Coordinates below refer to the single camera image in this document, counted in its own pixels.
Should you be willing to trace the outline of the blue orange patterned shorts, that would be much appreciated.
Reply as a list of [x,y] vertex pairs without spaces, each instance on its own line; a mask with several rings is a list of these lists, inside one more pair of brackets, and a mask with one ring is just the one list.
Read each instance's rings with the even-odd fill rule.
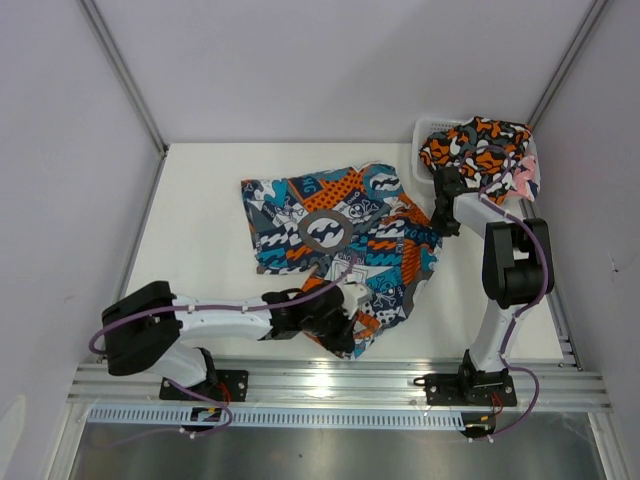
[[408,319],[435,272],[442,238],[383,163],[240,184],[257,271],[307,273],[308,291],[344,272],[371,292],[351,316],[346,341],[329,346],[355,360]]

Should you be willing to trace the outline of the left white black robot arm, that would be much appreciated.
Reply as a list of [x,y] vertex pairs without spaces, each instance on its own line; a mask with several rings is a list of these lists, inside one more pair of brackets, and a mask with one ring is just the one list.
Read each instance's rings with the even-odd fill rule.
[[369,298],[355,282],[321,281],[229,303],[177,295],[154,281],[102,313],[101,355],[114,377],[153,373],[177,382],[197,400],[217,387],[211,353],[193,343],[209,338],[287,341],[308,334],[327,350],[353,353],[356,314]]

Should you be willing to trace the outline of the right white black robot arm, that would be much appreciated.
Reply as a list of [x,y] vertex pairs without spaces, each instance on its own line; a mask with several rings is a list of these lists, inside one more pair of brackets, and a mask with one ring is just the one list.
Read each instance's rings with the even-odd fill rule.
[[443,237],[461,226],[484,241],[481,279],[488,298],[479,333],[457,374],[458,395],[479,403],[507,382],[514,335],[529,311],[554,288],[549,230],[541,218],[522,220],[466,185],[455,167],[434,174],[431,226]]

